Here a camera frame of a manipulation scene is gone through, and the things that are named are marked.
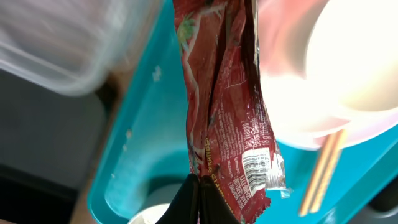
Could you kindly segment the red snack wrapper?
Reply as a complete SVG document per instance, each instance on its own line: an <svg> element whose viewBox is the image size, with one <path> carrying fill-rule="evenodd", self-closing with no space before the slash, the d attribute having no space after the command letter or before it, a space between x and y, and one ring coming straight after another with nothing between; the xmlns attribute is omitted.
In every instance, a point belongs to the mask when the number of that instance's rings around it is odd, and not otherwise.
<svg viewBox="0 0 398 224"><path fill-rule="evenodd" d="M256 1L174 0L188 99L190 170L208 176L239 223L254 223L283 190L284 160L259 74Z"/></svg>

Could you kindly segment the white bowl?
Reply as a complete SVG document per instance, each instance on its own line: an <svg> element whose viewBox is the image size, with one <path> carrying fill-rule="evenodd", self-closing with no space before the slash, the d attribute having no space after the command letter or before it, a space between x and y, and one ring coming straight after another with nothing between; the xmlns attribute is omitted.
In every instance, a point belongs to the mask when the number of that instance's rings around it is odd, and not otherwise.
<svg viewBox="0 0 398 224"><path fill-rule="evenodd" d="M182 183L169 184L155 189L144 201L143 207L128 224L155 224L159 220L166 223L189 222L189 213L181 207L169 206L180 190Z"/></svg>

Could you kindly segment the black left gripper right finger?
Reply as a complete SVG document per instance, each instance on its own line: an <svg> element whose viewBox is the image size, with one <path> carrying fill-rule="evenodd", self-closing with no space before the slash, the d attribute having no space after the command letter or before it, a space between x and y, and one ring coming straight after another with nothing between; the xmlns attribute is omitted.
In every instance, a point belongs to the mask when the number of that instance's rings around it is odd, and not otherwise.
<svg viewBox="0 0 398 224"><path fill-rule="evenodd" d="M209 176L200 181L199 214L201 224L239 224Z"/></svg>

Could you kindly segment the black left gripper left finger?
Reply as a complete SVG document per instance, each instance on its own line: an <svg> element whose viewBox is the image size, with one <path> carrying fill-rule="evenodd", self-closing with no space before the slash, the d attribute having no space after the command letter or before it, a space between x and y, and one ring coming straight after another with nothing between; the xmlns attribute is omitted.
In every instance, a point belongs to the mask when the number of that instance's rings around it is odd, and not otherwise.
<svg viewBox="0 0 398 224"><path fill-rule="evenodd" d="M198 177L195 174L189 174L156 224L197 224L199 189Z"/></svg>

